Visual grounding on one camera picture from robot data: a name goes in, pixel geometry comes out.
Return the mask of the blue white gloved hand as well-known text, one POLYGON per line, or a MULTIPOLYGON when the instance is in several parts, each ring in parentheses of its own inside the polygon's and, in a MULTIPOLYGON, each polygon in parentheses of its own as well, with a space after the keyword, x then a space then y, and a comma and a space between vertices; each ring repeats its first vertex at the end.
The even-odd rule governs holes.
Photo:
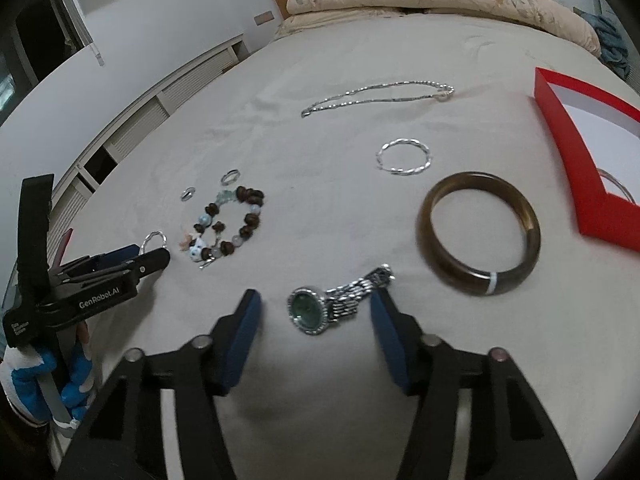
MULTIPOLYGON (((96 396, 94 370, 90 348, 90 334, 86 322, 76 327, 76 338, 67 356, 68 382, 58 394, 60 402, 70 414, 70 422, 81 421, 96 396)), ((47 349, 6 348, 1 362, 1 385, 10 407, 25 422, 42 426, 46 422, 62 422, 50 410, 43 395, 40 380, 53 374, 58 366, 54 354, 47 349)))

